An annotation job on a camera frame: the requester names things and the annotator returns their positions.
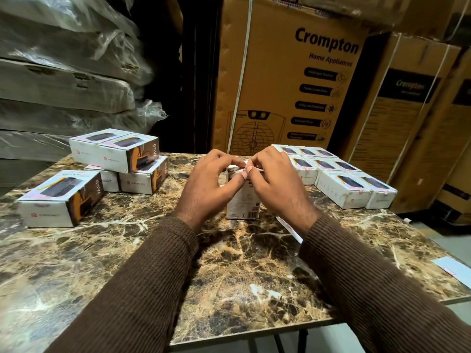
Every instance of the hand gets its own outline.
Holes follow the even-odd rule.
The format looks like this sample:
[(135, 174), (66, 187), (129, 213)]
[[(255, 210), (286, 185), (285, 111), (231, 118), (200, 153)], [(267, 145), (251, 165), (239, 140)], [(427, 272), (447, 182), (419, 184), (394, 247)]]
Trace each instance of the hand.
[[(265, 178), (257, 166), (263, 169)], [(245, 169), (265, 207), (278, 214), (303, 237), (317, 220), (318, 210), (310, 202), (288, 155), (269, 146), (252, 156)]]
[(173, 215), (195, 232), (206, 220), (221, 212), (244, 185), (247, 178), (245, 171), (233, 177), (224, 187), (219, 186), (218, 177), (229, 165), (243, 168), (245, 162), (222, 151), (211, 150), (198, 160), (191, 171)]

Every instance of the sleeve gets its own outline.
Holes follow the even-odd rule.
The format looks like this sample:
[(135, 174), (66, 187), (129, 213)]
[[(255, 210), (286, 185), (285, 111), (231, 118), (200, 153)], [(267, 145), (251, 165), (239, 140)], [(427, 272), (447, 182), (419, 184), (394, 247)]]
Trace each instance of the sleeve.
[(162, 352), (197, 250), (186, 223), (162, 219), (46, 352)]
[(471, 326), (335, 220), (312, 225), (299, 257), (367, 352), (471, 352)]

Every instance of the grey floor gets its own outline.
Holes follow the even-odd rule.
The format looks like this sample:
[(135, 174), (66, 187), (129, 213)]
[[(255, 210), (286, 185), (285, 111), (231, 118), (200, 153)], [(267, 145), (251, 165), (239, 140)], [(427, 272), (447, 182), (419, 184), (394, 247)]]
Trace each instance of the grey floor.
[[(471, 266), (471, 235), (442, 236), (422, 223), (412, 223), (412, 226), (422, 231), (451, 254)], [(456, 303), (448, 306), (464, 322), (471, 325), (471, 302)], [(280, 335), (286, 353), (295, 353), (298, 344), (297, 333)], [(257, 338), (255, 340), (258, 353), (277, 352), (273, 337)], [(238, 341), (229, 344), (213, 345), (210, 347), (183, 351), (184, 353), (248, 353), (249, 343)], [(306, 352), (315, 353), (364, 353), (352, 330), (346, 324), (309, 330)]]

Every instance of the table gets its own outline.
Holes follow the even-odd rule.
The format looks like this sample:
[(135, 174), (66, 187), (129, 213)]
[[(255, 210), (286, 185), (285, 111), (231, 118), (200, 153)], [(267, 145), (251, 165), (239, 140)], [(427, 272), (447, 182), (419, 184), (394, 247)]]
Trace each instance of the table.
[[(170, 175), (153, 196), (106, 193), (74, 228), (26, 229), (15, 199), (62, 169), (70, 156), (0, 199), (0, 346), (42, 352), (97, 294), (145, 237), (170, 213), (194, 154), (168, 154)], [(342, 210), (314, 186), (316, 205), (418, 279), (444, 303), (471, 300), (471, 290), (430, 260), (448, 255), (388, 210)], [(299, 244), (273, 213), (204, 225), (170, 347), (273, 335), (338, 323), (322, 285), (298, 259)]]

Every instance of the person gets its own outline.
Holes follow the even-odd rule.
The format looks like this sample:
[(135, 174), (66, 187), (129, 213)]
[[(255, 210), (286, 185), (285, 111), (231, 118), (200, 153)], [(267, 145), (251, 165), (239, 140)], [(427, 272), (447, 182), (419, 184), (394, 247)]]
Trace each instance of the person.
[[(245, 171), (220, 187), (218, 176), (231, 164)], [(247, 178), (267, 209), (303, 238), (299, 258), (319, 276), (367, 352), (471, 352), (471, 326), (313, 206), (288, 156), (273, 147), (247, 165), (218, 150), (203, 156), (172, 215), (160, 221), (47, 352), (165, 350), (198, 251), (196, 233)]]

